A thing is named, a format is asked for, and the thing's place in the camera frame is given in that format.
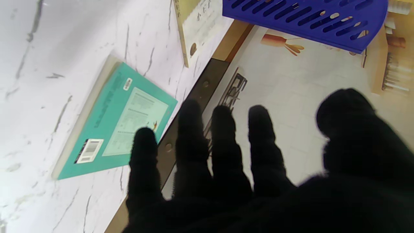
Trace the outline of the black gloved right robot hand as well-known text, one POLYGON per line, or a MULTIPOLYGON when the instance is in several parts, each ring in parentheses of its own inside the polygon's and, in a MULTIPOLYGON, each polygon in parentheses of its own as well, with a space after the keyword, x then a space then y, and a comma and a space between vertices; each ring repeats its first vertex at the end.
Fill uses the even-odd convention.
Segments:
POLYGON ((212 114, 212 169, 201 109, 186 100, 178 116, 174 193, 165 200, 150 128, 137 130, 130 157, 124 233, 412 233, 413 152, 353 88, 319 106, 328 138, 325 174, 296 186, 287 177, 270 115, 248 112, 251 172, 243 172, 236 125, 226 106, 212 114))

